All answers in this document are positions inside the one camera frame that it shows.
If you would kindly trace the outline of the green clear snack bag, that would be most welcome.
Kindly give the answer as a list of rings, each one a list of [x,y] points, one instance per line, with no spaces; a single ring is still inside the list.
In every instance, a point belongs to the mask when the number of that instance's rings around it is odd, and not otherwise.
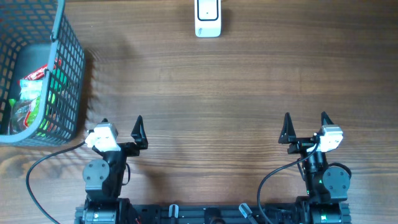
[[[32,125],[39,114],[40,96],[22,95],[19,100],[10,99],[11,116],[8,133],[18,134]]]

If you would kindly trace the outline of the green lid jar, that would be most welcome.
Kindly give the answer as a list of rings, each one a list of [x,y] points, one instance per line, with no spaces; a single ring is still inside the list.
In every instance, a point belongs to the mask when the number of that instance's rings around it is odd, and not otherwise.
[[[66,86],[67,86],[66,75],[60,69],[54,70],[52,73],[50,87],[58,94],[61,94],[65,90]]]

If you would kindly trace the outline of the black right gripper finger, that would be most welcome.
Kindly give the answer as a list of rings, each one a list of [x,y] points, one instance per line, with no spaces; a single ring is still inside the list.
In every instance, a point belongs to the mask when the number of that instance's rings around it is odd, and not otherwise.
[[[322,126],[324,125],[333,125],[333,121],[330,119],[330,117],[327,115],[325,111],[321,113],[321,123]]]
[[[279,144],[292,144],[296,142],[296,133],[289,112],[284,116],[284,123],[279,135]]]

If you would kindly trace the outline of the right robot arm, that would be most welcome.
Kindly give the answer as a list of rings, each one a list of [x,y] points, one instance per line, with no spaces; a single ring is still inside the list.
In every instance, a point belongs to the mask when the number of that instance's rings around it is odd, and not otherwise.
[[[326,153],[338,148],[343,130],[329,116],[321,114],[321,128],[312,137],[296,136],[290,114],[284,116],[278,140],[288,144],[288,154],[299,154],[298,169],[305,182],[307,195],[297,197],[289,206],[292,223],[349,223],[349,209],[344,201],[352,177],[351,170],[341,163],[329,163]]]

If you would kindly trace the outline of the pale teal snack packet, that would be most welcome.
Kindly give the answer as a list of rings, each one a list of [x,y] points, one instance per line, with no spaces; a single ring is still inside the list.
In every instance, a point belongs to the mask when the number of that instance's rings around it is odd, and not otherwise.
[[[20,99],[34,100],[41,95],[42,80],[20,80]]]

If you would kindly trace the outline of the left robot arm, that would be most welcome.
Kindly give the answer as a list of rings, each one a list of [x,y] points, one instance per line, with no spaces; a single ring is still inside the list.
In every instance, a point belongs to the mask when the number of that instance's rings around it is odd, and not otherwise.
[[[75,223],[140,223],[141,217],[128,198],[121,198],[124,173],[130,172],[128,157],[140,155],[148,148],[142,116],[132,129],[133,142],[118,143],[118,130],[106,118],[85,139],[85,144],[101,156],[83,169],[86,200],[77,207]]]

